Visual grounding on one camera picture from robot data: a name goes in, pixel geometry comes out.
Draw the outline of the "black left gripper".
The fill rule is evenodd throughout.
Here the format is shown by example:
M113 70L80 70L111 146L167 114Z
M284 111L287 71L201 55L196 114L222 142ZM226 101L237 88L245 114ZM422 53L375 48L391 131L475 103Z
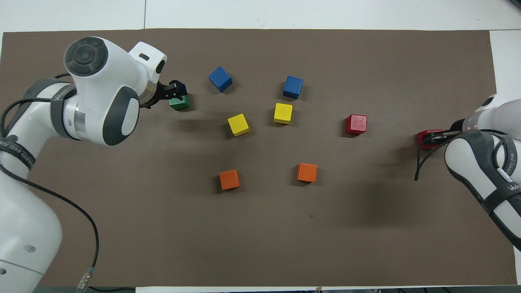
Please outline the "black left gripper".
M149 82L141 94L141 108L151 108L161 100L167 99L167 94L164 92L164 85L158 81L155 85ZM188 94L186 85L179 80L172 80L168 83L168 96L171 100L184 100L184 96Z

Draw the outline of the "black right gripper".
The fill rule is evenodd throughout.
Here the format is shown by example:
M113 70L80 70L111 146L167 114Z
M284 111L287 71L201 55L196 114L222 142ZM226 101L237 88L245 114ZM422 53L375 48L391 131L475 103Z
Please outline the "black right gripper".
M459 119L450 126L449 130L436 131L436 135L425 135L422 139L422 146L441 145L448 139L459 136L463 132L464 122L465 118Z

